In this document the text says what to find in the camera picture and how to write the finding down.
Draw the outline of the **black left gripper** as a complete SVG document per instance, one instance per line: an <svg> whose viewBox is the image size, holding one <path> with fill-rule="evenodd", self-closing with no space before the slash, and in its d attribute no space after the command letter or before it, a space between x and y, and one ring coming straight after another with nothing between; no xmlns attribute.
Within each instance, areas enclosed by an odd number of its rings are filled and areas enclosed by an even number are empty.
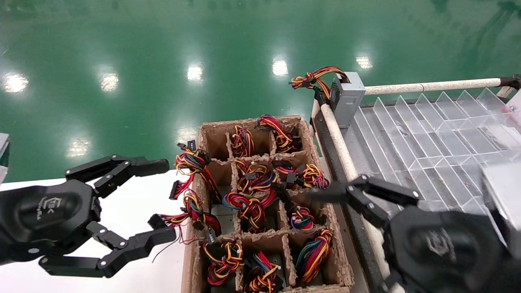
<svg viewBox="0 0 521 293"><path fill-rule="evenodd" d="M146 258L156 245L173 242L164 227L124 239L96 221L98 198L106 198L132 177L164 174L167 159L112 155L66 171L66 182L2 191L0 195L1 265L33 261L54 276L112 278L126 264ZM94 188L86 182L98 179ZM102 258L63 256L92 237L111 249Z"/></svg>

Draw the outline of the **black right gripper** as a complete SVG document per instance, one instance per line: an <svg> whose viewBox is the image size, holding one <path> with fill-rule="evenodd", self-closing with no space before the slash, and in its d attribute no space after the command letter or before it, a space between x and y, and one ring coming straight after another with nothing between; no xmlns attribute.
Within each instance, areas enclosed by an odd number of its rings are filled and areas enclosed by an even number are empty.
<svg viewBox="0 0 521 293"><path fill-rule="evenodd" d="M391 219L370 196L404 210ZM315 189L309 198L346 204L385 229L385 258L391 271L380 284L381 293L482 293L509 258L488 217L424 211L418 208L418 191L393 182L360 175Z"/></svg>

